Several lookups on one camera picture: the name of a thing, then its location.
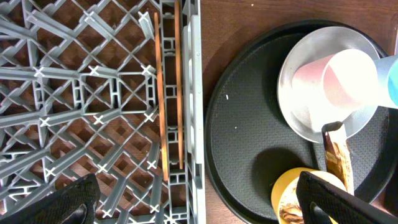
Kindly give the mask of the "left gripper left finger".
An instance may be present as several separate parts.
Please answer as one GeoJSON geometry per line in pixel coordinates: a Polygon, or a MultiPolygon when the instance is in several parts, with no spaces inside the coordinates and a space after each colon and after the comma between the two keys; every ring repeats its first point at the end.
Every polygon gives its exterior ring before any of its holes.
{"type": "Polygon", "coordinates": [[[38,202],[1,219],[1,223],[93,224],[99,199],[100,187],[96,176],[87,174],[38,202]]]}

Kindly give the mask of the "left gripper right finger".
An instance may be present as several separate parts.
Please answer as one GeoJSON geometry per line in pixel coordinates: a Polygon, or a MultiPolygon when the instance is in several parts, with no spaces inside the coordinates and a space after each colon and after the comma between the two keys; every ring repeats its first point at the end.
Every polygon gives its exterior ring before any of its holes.
{"type": "Polygon", "coordinates": [[[296,193],[305,224],[397,223],[396,217],[307,171],[300,173],[296,193]]]}

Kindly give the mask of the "yellow bowl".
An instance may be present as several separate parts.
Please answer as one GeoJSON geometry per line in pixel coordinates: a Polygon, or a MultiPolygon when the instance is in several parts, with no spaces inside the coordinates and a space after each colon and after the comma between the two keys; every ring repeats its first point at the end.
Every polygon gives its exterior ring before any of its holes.
{"type": "Polygon", "coordinates": [[[277,216],[278,222],[283,223],[283,224],[288,224],[285,221],[283,221],[279,217],[279,204],[280,204],[280,199],[282,197],[282,194],[289,188],[296,187],[297,189],[297,183],[300,177],[300,173],[303,171],[308,171],[321,179],[333,184],[334,186],[338,187],[339,189],[346,191],[346,188],[342,181],[337,178],[335,175],[329,173],[329,172],[324,172],[320,170],[314,170],[314,169],[309,169],[309,168],[303,168],[303,167],[298,167],[294,168],[291,170],[288,170],[287,172],[283,173],[275,182],[273,188],[272,188],[272,193],[271,193],[271,203],[272,207],[275,211],[275,214],[277,216]]]}

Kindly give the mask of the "gold brown snack wrapper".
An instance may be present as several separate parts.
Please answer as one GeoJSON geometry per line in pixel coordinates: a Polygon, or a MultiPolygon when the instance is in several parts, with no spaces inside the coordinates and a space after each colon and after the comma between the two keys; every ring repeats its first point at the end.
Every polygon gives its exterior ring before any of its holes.
{"type": "Polygon", "coordinates": [[[354,175],[344,124],[341,121],[325,124],[322,137],[326,170],[339,178],[347,192],[354,195],[354,175]]]}

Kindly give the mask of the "pink cup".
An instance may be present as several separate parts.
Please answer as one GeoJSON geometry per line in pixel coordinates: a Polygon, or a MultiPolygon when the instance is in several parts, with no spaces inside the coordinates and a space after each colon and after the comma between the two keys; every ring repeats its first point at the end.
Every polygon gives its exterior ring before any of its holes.
{"type": "Polygon", "coordinates": [[[292,79],[293,114],[319,132],[324,124],[343,121],[375,104],[377,70],[365,52],[348,49],[300,67],[292,79]]]}

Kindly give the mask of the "blue cup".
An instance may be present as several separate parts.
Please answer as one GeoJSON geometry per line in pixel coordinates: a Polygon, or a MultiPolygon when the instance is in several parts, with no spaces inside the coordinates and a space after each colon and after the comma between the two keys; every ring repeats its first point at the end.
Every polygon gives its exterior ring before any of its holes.
{"type": "Polygon", "coordinates": [[[397,56],[374,61],[377,69],[379,106],[397,109],[397,56]]]}

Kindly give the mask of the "food scraps and rice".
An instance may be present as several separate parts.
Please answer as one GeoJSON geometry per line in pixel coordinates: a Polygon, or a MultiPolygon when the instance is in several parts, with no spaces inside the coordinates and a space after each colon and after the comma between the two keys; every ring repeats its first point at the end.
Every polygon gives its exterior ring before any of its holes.
{"type": "Polygon", "coordinates": [[[296,187],[289,188],[282,194],[279,204],[279,217],[289,224],[304,224],[296,187]]]}

